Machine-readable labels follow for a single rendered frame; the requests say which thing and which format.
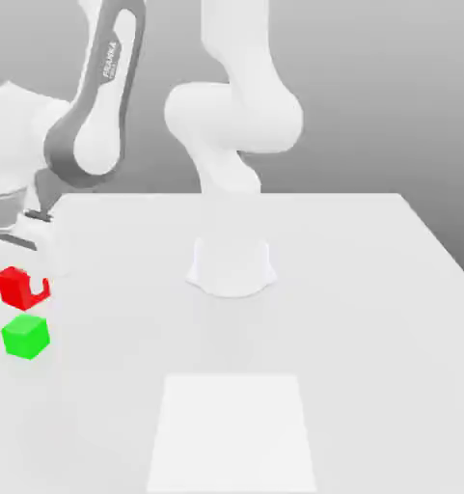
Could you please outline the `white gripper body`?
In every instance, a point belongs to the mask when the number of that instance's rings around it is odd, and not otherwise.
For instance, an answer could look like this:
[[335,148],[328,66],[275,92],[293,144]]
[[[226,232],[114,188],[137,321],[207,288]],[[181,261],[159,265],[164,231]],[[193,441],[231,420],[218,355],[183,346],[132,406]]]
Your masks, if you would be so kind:
[[68,255],[53,222],[16,222],[0,228],[0,270],[14,266],[40,277],[68,272]]

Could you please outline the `small red cube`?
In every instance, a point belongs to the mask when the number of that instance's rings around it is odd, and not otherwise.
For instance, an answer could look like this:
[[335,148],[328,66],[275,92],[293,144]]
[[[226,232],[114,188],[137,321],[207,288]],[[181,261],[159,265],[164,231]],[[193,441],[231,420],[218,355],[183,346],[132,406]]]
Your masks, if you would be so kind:
[[42,291],[33,293],[31,277],[22,269],[9,266],[0,271],[0,295],[2,301],[21,311],[27,311],[51,295],[47,278],[42,279]]

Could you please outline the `small green cube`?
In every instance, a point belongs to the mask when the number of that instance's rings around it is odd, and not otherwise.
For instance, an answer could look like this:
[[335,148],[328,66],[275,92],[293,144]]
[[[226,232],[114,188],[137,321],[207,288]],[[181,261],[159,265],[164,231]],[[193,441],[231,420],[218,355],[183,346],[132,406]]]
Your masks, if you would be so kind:
[[20,314],[1,329],[6,352],[32,360],[49,344],[50,335],[45,318]]

